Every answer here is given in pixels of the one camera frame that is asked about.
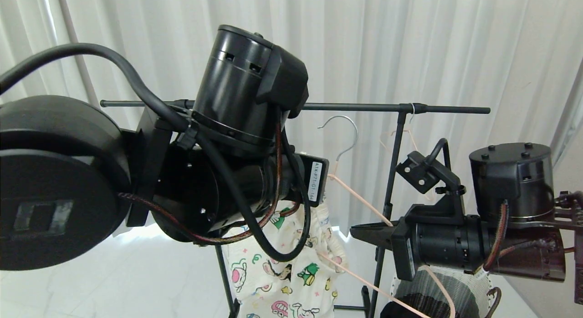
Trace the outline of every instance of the clothes rack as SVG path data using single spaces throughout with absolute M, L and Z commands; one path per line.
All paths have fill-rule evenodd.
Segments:
M 182 108 L 191 109 L 194 105 L 194 100 L 175 100 L 166 102 L 174 106 L 181 106 Z M 103 108 L 122 108 L 122 107 L 141 107 L 144 106 L 142 101 L 110 101 L 102 100 L 100 102 Z M 490 108 L 473 108 L 464 106 L 431 106 L 421 103 L 404 103 L 404 104 L 350 104 L 350 103 L 306 103 L 304 111 L 358 111 L 358 112 L 395 112 L 399 113 L 397 117 L 397 129 L 395 133 L 395 142 L 393 144 L 393 152 L 391 155 L 391 167 L 389 168 L 389 177 L 387 181 L 387 191 L 385 193 L 385 202 L 383 205 L 383 216 L 391 220 L 392 214 L 392 193 L 395 184 L 396 165 L 398 164 L 401 141 L 403 139 L 404 125 L 407 119 L 407 114 L 423 114 L 423 113 L 461 113 L 461 114 L 489 114 Z M 220 246 L 215 246 L 217 259 L 219 260 L 219 268 L 221 278 L 223 279 L 223 286 L 229 302 L 229 318 L 236 318 L 239 314 L 239 302 L 233 299 L 231 287 L 229 285 L 229 276 L 225 266 L 225 259 L 223 251 Z M 374 274 L 373 284 L 379 287 L 381 283 L 381 275 L 383 273 L 383 263 L 385 260 L 385 251 L 377 247 L 375 251 L 375 260 L 377 266 Z M 377 306 L 377 291 L 373 290 L 373 294 L 369 297 L 368 287 L 363 286 L 361 289 L 363 298 L 362 306 L 347 306 L 335 305 L 334 309 L 339 310 L 358 310 L 363 311 L 365 318 L 373 318 L 375 308 Z

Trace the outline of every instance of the white patterned clothing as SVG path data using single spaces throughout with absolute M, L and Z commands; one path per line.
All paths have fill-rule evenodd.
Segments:
M 299 241 L 304 208 L 286 217 L 292 202 L 280 201 L 270 222 L 263 228 L 279 252 L 289 253 Z M 233 228 L 229 236 L 246 227 Z M 325 203 L 312 208 L 312 226 L 304 249 L 291 262 L 269 258 L 253 237 L 225 246 L 231 285 L 241 303 L 239 318 L 331 318 L 338 292 L 333 282 L 339 269 L 318 253 L 347 267 L 346 254 L 332 234 Z

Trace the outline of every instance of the white marble surface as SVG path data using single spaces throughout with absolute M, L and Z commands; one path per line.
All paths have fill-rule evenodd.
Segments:
M 351 269 L 372 281 L 374 247 L 347 239 Z M 385 256 L 381 286 L 394 274 Z M 156 225 L 110 237 L 88 253 L 56 267 L 2 272 L 0 318 L 227 318 L 228 306 L 213 247 L 178 243 Z M 536 315 L 502 277 L 494 277 L 504 298 L 494 317 Z M 338 279 L 337 304 L 362 305 L 361 283 Z M 379 297 L 377 312 L 387 303 Z M 337 310 L 337 318 L 362 312 Z

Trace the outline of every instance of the horizontal bar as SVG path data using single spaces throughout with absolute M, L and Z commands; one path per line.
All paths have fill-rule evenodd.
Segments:
M 363 306 L 334 306 L 334 309 L 340 309 L 340 310 L 358 310 L 358 311 L 364 311 L 366 310 L 365 307 Z
M 192 108 L 194 100 L 175 100 L 167 104 Z M 144 103 L 139 100 L 102 100 L 102 108 L 139 108 Z M 490 108 L 471 108 L 467 106 L 429 106 L 420 103 L 414 104 L 350 104 L 350 103 L 306 103 L 303 110 L 306 111 L 362 111 L 362 112 L 404 112 L 411 114 L 431 113 L 466 113 L 489 114 Z

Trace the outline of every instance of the white curtain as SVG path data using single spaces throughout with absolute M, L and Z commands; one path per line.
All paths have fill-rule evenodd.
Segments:
M 0 0 L 0 18 L 0 71 L 56 44 L 94 42 L 127 57 L 162 99 L 195 98 L 216 29 L 229 24 L 302 59 L 310 102 L 490 107 L 489 115 L 423 114 L 406 126 L 423 154 L 449 139 L 470 212 L 470 152 L 531 141 L 560 153 L 583 111 L 583 0 Z M 1 100 L 44 93 L 93 104 L 137 99 L 113 64 L 86 56 L 44 67 Z M 123 128 L 140 116 L 137 108 L 104 111 Z M 290 142 L 333 161 L 352 128 L 341 119 L 316 127 L 335 114 L 302 112 L 286 124 Z M 391 152 L 379 140 L 392 147 L 396 114 L 342 114 L 360 140 L 337 175 L 381 210 Z M 405 134 L 400 162 L 413 149 Z M 327 200 L 342 231 L 377 220 L 333 182 Z M 397 218 L 428 200 L 397 177 L 392 202 Z

